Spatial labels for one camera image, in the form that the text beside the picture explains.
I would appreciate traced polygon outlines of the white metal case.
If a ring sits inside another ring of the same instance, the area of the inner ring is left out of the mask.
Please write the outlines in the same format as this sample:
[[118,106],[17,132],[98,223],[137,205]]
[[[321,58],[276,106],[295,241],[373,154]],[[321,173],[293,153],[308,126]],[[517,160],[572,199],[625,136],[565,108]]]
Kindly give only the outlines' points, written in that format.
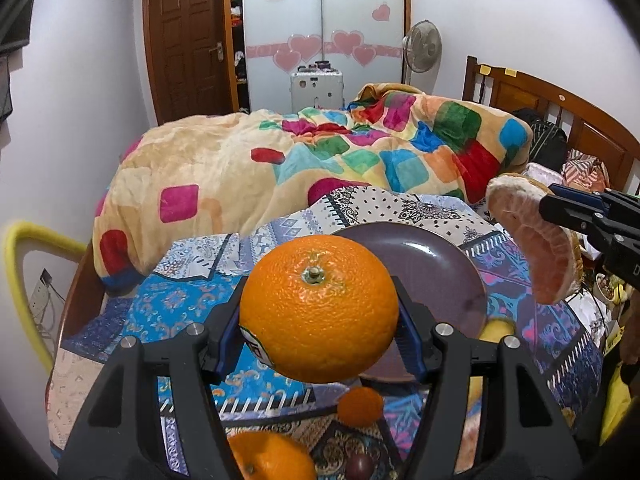
[[290,81],[294,113],[307,107],[339,110],[345,104],[343,73],[329,61],[298,66]]

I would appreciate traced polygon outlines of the wooden headboard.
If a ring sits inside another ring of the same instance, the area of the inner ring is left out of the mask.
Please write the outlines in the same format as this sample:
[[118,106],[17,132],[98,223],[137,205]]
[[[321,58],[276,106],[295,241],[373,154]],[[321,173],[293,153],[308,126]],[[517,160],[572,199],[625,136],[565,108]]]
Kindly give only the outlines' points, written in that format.
[[462,99],[513,113],[534,110],[564,129],[567,145],[604,162],[610,183],[626,190],[639,140],[617,119],[580,96],[513,68],[483,64],[466,58]]

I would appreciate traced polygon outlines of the yellow sugarcane piece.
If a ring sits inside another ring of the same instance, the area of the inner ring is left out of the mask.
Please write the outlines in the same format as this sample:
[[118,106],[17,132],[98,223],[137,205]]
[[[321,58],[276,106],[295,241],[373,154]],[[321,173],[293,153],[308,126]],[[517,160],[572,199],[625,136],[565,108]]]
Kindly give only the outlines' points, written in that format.
[[[514,334],[515,323],[512,320],[508,318],[490,318],[480,333],[480,340],[498,344],[503,337]],[[483,378],[480,376],[471,377],[469,381],[468,410],[480,400],[482,392]]]

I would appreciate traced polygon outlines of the dark red plum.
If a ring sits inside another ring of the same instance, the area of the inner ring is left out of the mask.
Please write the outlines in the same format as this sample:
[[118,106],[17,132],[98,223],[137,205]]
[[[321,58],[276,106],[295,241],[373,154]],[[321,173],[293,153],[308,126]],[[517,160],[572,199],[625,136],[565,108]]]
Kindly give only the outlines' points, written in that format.
[[345,479],[370,480],[374,471],[375,463],[368,454],[352,454],[345,466]]

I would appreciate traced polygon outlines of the large orange with sticker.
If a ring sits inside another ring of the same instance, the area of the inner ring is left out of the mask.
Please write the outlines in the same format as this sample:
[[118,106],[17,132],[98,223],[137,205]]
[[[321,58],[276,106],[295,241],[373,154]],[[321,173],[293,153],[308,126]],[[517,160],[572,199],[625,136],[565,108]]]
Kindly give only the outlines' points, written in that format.
[[255,264],[239,326],[254,355],[279,374],[328,384],[378,362],[398,318],[395,285],[373,252],[345,237],[309,235]]

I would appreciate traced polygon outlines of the striped cloth bundle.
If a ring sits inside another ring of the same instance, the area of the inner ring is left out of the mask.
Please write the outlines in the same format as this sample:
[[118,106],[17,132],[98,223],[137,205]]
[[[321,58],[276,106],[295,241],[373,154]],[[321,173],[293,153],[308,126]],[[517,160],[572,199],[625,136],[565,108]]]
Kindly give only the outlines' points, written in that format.
[[579,191],[603,192],[610,187],[610,178],[604,162],[596,156],[574,148],[567,152],[561,174],[569,188]]

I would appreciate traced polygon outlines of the brown wooden door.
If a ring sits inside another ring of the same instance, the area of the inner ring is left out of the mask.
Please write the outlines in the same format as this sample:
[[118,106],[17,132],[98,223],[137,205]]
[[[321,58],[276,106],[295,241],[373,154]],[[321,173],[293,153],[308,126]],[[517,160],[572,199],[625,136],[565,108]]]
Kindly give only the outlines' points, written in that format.
[[157,122],[232,112],[226,0],[142,0],[142,18]]

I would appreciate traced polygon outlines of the black bag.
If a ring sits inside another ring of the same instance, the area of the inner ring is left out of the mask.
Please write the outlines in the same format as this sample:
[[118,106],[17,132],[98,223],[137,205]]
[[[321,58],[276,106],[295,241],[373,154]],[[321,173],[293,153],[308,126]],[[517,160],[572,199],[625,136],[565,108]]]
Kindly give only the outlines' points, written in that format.
[[536,110],[520,108],[512,115],[529,125],[533,140],[529,148],[529,161],[561,172],[567,156],[567,134],[553,122],[544,120]]

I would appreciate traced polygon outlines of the patterned blue tablecloth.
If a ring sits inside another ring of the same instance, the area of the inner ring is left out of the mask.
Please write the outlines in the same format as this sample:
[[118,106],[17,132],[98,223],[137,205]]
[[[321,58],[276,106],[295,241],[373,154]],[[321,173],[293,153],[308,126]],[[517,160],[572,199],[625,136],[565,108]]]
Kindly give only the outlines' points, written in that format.
[[[174,336],[228,300],[240,277],[272,248],[297,237],[374,222],[432,232],[471,259],[487,302],[477,313],[463,315],[462,324],[471,329],[493,320],[512,322],[570,426],[576,426],[601,382],[600,337],[590,327],[597,315],[592,299],[580,295],[553,306],[536,304],[518,246],[462,200],[348,186],[248,237],[179,240],[134,292],[106,297],[98,314],[87,314],[76,333],[63,337],[56,354],[47,396],[52,453],[63,453],[96,376],[122,338],[153,342]],[[396,354],[385,358],[363,382],[378,389],[385,404],[383,419],[364,429],[350,429],[335,415],[344,386],[285,378],[249,351],[242,352],[235,370],[213,388],[212,396],[231,432],[269,429],[305,443],[322,479],[344,478],[355,452],[372,458],[375,478],[393,479],[416,436],[426,391],[408,377]]]

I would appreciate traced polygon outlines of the colourful patchwork blanket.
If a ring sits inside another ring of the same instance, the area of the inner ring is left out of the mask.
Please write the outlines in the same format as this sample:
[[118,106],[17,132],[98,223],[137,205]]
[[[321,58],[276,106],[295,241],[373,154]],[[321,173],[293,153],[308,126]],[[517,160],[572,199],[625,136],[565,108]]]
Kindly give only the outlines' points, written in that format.
[[480,202],[523,169],[532,129],[483,104],[367,84],[341,110],[195,115],[150,129],[96,207],[96,274],[110,289],[148,275],[172,243],[248,234],[352,185]]

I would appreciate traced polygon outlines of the standing electric fan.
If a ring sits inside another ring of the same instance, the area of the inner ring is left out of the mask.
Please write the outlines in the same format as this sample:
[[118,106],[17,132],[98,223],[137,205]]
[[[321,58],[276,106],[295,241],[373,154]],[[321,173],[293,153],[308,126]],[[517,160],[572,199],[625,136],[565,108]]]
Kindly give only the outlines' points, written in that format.
[[442,56],[442,36],[430,20],[414,24],[402,40],[404,83],[410,84],[414,74],[431,70]]

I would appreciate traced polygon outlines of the peeled pomelo wedge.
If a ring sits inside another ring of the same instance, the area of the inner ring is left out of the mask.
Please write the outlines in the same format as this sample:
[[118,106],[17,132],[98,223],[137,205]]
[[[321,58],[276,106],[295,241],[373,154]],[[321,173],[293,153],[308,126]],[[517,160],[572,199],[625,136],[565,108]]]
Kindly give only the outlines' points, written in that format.
[[488,211],[524,255],[538,304],[556,304],[579,288],[584,266],[577,235],[542,218],[548,186],[521,174],[500,174],[486,188]]

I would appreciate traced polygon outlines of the small mandarin orange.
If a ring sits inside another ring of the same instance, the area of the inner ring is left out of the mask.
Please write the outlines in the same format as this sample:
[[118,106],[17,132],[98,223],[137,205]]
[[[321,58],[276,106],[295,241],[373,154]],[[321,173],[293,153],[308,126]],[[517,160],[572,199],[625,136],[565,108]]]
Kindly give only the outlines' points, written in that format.
[[338,420],[352,428],[370,427],[383,417],[383,413],[383,397],[368,387],[350,389],[337,402]]

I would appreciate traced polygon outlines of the white wardrobe with hearts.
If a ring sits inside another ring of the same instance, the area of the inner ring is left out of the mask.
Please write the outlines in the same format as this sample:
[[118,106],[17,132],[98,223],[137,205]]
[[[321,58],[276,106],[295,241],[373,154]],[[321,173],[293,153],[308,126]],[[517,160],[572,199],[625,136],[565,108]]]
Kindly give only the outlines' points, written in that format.
[[242,0],[252,110],[292,110],[296,68],[328,61],[346,102],[365,84],[402,78],[405,0]]

